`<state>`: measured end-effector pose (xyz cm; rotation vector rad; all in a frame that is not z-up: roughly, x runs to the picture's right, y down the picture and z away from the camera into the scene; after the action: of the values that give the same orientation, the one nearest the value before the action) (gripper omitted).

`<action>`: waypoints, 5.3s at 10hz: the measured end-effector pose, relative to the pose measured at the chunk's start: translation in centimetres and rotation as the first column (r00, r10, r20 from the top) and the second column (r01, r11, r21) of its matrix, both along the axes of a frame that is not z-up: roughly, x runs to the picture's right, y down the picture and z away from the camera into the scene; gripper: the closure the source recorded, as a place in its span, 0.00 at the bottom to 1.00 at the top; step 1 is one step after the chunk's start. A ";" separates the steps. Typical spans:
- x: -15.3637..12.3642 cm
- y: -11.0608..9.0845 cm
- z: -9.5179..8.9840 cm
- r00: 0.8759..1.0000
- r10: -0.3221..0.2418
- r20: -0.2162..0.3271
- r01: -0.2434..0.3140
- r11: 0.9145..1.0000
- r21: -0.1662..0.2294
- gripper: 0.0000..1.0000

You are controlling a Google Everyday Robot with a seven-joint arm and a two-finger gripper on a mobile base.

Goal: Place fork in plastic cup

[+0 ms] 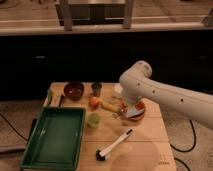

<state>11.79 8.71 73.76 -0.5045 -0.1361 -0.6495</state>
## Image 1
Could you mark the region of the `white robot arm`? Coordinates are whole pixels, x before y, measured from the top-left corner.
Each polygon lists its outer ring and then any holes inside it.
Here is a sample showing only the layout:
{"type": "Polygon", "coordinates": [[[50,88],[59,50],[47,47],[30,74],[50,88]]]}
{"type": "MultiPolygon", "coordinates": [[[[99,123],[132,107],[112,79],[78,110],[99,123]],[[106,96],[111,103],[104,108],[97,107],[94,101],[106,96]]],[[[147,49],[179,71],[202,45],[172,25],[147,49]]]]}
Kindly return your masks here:
{"type": "Polygon", "coordinates": [[[137,61],[121,74],[119,83],[127,102],[134,104],[145,97],[213,130],[213,95],[163,84],[151,80],[151,75],[152,68],[145,61],[137,61]]]}

